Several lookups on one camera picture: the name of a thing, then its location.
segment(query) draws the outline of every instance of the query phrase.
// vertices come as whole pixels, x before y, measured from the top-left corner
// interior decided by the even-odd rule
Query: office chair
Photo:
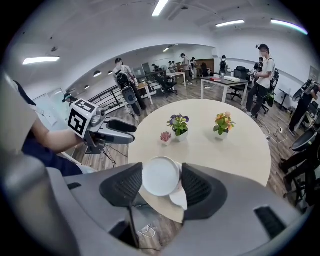
[[[176,82],[168,82],[167,76],[154,76],[154,79],[161,85],[163,94],[168,98],[169,94],[175,94],[178,96],[178,91],[174,90],[173,87],[177,84]]]
[[[236,69],[234,70],[234,77],[250,81],[250,77],[248,75],[248,72],[249,72],[249,70],[246,69],[244,66],[237,66]],[[230,87],[230,89],[234,90],[234,92],[227,93],[227,95],[233,96],[231,99],[232,101],[234,100],[235,97],[242,99],[242,95],[240,92],[244,92],[245,88],[246,88],[245,85],[232,86],[232,87]]]

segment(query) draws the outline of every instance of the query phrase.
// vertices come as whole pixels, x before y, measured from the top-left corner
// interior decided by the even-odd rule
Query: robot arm
[[[100,154],[105,143],[130,144],[137,128],[115,117],[108,117],[98,106],[79,99],[70,106],[68,126],[89,147],[88,154]]]

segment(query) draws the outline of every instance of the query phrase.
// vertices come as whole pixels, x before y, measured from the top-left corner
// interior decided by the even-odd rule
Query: white desk
[[[215,119],[217,114],[226,111],[231,113],[236,125],[225,140],[217,140]],[[188,137],[164,146],[160,134],[170,130],[167,121],[175,114],[190,118]],[[129,164],[145,164],[154,157],[166,156],[181,164],[195,164],[246,177],[263,186],[270,176],[271,155],[264,133],[244,112],[220,101],[190,99],[163,106],[142,121],[134,137],[135,141],[129,145]],[[154,196],[144,186],[139,193],[157,212],[182,222],[183,209],[173,204],[168,196]]]
[[[185,72],[167,73],[166,76],[169,77],[169,78],[173,78],[173,77],[177,77],[177,76],[183,76],[184,87],[187,87]]]
[[[153,104],[154,104],[154,102],[152,101],[152,98],[151,98],[151,95],[150,95],[150,91],[149,91],[148,84],[147,84],[146,82],[141,82],[141,83],[139,83],[139,84],[138,84],[138,87],[139,87],[139,89],[143,89],[143,88],[145,88],[145,90],[146,90],[146,95],[148,96],[148,98],[149,98],[149,100],[150,100],[151,105],[153,105]]]
[[[210,80],[210,77],[202,77],[201,78],[201,99],[204,98],[204,82],[215,85],[215,86],[223,87],[223,95],[222,95],[223,103],[226,102],[227,92],[229,87],[245,85],[244,92],[242,95],[241,105],[245,103],[249,81],[241,79],[240,82],[233,82],[233,81],[225,80],[223,78],[221,78],[220,81],[212,81]]]

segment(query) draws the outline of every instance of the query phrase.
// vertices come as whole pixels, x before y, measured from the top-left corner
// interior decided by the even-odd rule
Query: desk
[[[148,98],[149,98],[149,100],[150,100],[151,105],[153,105],[153,104],[154,104],[154,102],[152,101],[152,98],[151,98],[151,95],[150,95],[150,91],[149,91],[148,84],[147,84],[146,82],[141,82],[141,83],[139,83],[139,84],[138,84],[138,87],[139,87],[139,89],[143,89],[143,88],[145,88],[145,90],[146,90],[146,95],[148,96]]]
[[[283,97],[283,101],[281,103],[281,105],[279,106],[279,109],[282,110],[282,108],[284,107],[284,102],[286,100],[287,95],[289,95],[289,93],[285,92],[284,90],[279,89],[279,91],[284,93],[284,97]]]
[[[167,73],[166,76],[167,76],[168,78],[173,78],[173,77],[177,77],[177,76],[183,76],[184,87],[187,87],[187,84],[186,84],[186,74],[185,74],[185,72]]]
[[[220,81],[212,81],[210,77],[202,77],[201,78],[201,99],[204,98],[204,82],[223,87],[223,95],[222,95],[223,103],[226,102],[226,97],[227,97],[227,92],[229,87],[245,85],[245,89],[242,95],[241,105],[245,103],[249,81],[241,79],[240,82],[233,82],[233,81],[225,80],[223,78],[221,78]]]
[[[226,111],[231,113],[236,125],[225,140],[217,140],[215,119],[217,114]],[[160,142],[160,134],[169,131],[167,121],[179,113],[190,118],[188,137],[182,142],[172,141],[166,147]],[[129,145],[129,164],[145,164],[154,157],[166,156],[181,164],[194,164],[246,177],[263,186],[267,185],[270,176],[271,156],[264,133],[243,111],[220,101],[189,99],[163,106],[141,122],[134,137],[135,141]],[[154,196],[144,186],[139,193],[158,213],[182,222],[183,209],[173,204],[168,196]]]

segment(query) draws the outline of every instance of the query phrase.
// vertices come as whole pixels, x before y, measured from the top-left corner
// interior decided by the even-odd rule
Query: white plate
[[[154,196],[170,195],[176,190],[179,181],[179,167],[166,156],[157,156],[143,166],[143,186]]]

